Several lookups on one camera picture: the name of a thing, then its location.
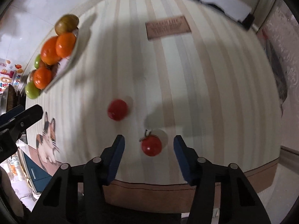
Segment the green apple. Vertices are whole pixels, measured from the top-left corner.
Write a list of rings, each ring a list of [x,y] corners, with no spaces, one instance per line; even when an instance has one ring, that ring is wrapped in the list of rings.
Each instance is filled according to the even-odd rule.
[[[35,69],[39,69],[41,66],[42,60],[41,60],[41,55],[38,54],[34,60],[34,67]]]
[[[25,93],[28,98],[34,100],[39,97],[41,90],[34,85],[33,81],[31,81],[25,86]]]

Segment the red cherry tomato with stem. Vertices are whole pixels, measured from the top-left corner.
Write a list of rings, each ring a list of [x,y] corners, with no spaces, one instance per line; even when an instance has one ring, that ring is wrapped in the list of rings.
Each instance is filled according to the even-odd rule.
[[[162,151],[162,142],[157,135],[150,130],[144,132],[144,136],[139,140],[143,153],[149,157],[155,157]]]

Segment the small orange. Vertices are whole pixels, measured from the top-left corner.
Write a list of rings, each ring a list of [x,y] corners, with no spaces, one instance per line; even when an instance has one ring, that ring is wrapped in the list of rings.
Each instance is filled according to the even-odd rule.
[[[61,58],[70,56],[75,47],[75,42],[76,36],[72,32],[59,35],[56,41],[56,54]]]
[[[45,89],[52,81],[52,72],[47,67],[37,69],[33,74],[34,85],[40,89]]]

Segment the large orange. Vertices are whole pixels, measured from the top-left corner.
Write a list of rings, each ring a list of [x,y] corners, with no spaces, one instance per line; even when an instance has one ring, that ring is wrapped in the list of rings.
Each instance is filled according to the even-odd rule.
[[[61,60],[61,57],[56,53],[57,39],[58,36],[49,38],[41,48],[41,60],[50,66],[57,64]]]

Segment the small orange front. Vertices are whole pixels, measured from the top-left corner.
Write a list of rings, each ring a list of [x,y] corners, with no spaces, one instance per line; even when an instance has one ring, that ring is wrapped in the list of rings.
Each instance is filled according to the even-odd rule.
[[[72,32],[59,35],[56,41],[56,54],[61,58],[70,56],[75,47],[75,42],[76,36]]]

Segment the brown apple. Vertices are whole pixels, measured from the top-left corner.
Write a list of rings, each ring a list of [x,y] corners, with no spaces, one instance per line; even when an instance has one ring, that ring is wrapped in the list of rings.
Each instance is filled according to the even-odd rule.
[[[79,24],[79,18],[74,14],[63,15],[54,26],[57,35],[63,33],[72,32],[77,28]]]
[[[34,73],[36,72],[36,69],[34,69],[33,71],[30,72],[29,76],[28,76],[28,82],[32,82],[33,78],[34,78]]]

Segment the blue kitchen cabinet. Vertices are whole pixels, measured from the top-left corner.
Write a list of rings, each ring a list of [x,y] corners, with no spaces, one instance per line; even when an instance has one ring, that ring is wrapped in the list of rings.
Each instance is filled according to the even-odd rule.
[[[20,156],[33,191],[35,193],[43,192],[52,176],[33,162],[22,150],[20,150]]]

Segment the steel wok with lid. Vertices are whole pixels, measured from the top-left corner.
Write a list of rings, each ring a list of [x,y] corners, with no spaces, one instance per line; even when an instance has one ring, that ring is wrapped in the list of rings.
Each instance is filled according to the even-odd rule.
[[[12,110],[17,106],[17,94],[12,85],[8,85],[1,95],[0,115]]]

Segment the oval floral ceramic plate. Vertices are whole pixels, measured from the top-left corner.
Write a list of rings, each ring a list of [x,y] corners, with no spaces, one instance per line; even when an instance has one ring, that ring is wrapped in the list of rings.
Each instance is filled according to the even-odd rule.
[[[79,36],[79,28],[77,27],[73,34],[76,37],[75,46],[73,48],[73,51],[71,52],[71,55],[61,59],[58,62],[58,65],[54,67],[54,75],[52,78],[52,81],[47,85],[45,89],[43,89],[44,93],[47,93],[60,79],[63,78],[63,76],[68,72],[68,70],[71,68],[73,60],[75,58],[76,52],[78,50],[78,36]]]

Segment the striped tablecloth with cat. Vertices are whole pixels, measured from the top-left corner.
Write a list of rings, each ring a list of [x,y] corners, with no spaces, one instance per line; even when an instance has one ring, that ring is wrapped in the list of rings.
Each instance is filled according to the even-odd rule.
[[[73,10],[78,50],[71,69],[47,93],[27,131],[29,156],[53,175],[62,163],[85,164],[125,137],[108,203],[136,210],[189,212],[195,189],[173,150],[181,135],[214,164],[236,163],[256,192],[274,180],[281,110],[272,69],[254,31],[190,0],[89,0]],[[111,101],[127,116],[108,117]],[[155,157],[139,140],[162,142]]]

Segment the colourful wall stickers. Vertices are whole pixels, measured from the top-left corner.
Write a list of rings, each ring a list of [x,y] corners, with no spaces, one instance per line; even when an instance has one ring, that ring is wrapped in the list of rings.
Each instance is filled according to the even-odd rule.
[[[0,95],[4,93],[9,85],[17,90],[24,72],[22,65],[13,64],[11,61],[1,58],[0,70]]]

